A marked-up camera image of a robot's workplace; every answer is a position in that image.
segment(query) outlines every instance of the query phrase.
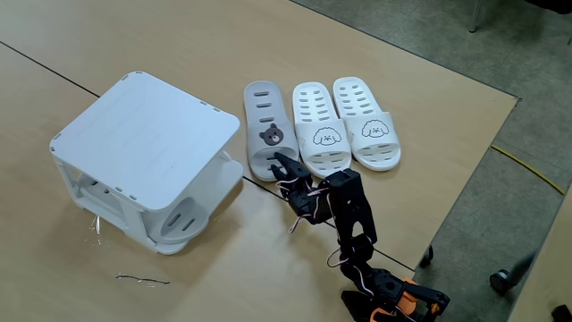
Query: white plastic piece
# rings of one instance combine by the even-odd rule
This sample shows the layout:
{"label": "white plastic piece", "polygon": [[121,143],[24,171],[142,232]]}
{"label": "white plastic piece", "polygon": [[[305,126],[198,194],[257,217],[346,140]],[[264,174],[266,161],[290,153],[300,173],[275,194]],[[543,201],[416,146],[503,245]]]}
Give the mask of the white plastic piece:
{"label": "white plastic piece", "polygon": [[299,160],[298,143],[286,115],[280,89],[270,81],[255,81],[244,89],[248,122],[248,163],[260,180],[275,181],[270,165],[282,166],[274,157],[280,152]]}
{"label": "white plastic piece", "polygon": [[333,97],[346,124],[351,151],[368,169],[387,171],[401,159],[401,145],[388,112],[384,112],[367,85],[357,77],[333,83]]}
{"label": "white plastic piece", "polygon": [[223,150],[239,127],[235,116],[131,72],[58,133],[50,151],[79,207],[173,254],[242,177]]}
{"label": "white plastic piece", "polygon": [[325,86],[318,82],[299,84],[292,104],[300,154],[308,170],[325,178],[349,168],[351,152],[346,129]]}

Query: yellow cable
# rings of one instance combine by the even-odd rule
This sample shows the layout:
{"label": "yellow cable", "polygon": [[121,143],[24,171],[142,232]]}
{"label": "yellow cable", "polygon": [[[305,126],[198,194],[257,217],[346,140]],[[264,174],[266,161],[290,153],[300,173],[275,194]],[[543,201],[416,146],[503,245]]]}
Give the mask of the yellow cable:
{"label": "yellow cable", "polygon": [[532,172],[533,174],[538,175],[538,177],[540,177],[541,179],[543,179],[546,183],[548,183],[549,185],[552,186],[552,188],[556,189],[558,192],[560,192],[561,195],[564,195],[565,192],[558,186],[556,185],[556,183],[554,183],[552,180],[548,179],[544,174],[539,173],[538,171],[536,171],[534,168],[532,168],[530,165],[527,165],[524,161],[522,161],[521,159],[511,155],[509,152],[503,150],[502,148],[499,148],[495,145],[491,145],[491,148],[494,148],[495,150],[499,151],[500,153],[502,153],[503,155],[510,157],[511,159],[517,161],[518,163],[520,163],[520,165],[522,165],[523,167],[525,167],[526,169],[530,170],[530,172]]}

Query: chair wheel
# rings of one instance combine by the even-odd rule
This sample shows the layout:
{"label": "chair wheel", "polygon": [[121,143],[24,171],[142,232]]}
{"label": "chair wheel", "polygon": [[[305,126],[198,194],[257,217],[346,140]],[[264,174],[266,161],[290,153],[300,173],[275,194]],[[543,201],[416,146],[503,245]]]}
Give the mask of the chair wheel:
{"label": "chair wheel", "polygon": [[498,292],[499,294],[504,294],[510,290],[510,288],[512,288],[512,285],[509,284],[509,281],[507,280],[507,276],[509,276],[509,272],[505,269],[501,269],[500,271],[491,275],[489,281],[491,281],[491,286],[494,291]]}
{"label": "chair wheel", "polygon": [[428,267],[431,264],[431,259],[433,259],[433,246],[429,246],[429,248],[425,251],[425,254],[421,259],[421,263],[419,263],[419,266],[421,268]]}

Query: white plastic shelf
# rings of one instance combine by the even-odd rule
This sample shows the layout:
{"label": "white plastic shelf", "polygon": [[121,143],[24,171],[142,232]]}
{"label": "white plastic shelf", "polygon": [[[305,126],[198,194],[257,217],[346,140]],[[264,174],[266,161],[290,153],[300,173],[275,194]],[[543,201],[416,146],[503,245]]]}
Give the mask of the white plastic shelf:
{"label": "white plastic shelf", "polygon": [[181,250],[240,180],[224,152],[239,120],[131,72],[54,136],[74,202],[163,254]]}

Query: dog face print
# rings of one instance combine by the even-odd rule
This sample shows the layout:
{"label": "dog face print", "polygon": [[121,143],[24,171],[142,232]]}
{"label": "dog face print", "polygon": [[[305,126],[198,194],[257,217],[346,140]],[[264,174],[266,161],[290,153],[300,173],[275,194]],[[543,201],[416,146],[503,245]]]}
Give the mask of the dog face print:
{"label": "dog face print", "polygon": [[330,146],[336,142],[341,142],[341,135],[331,127],[324,127],[314,135],[314,144]]}
{"label": "dog face print", "polygon": [[380,138],[385,134],[388,134],[390,129],[379,120],[371,120],[364,125],[364,128],[361,130],[361,134],[365,137],[371,138]]}

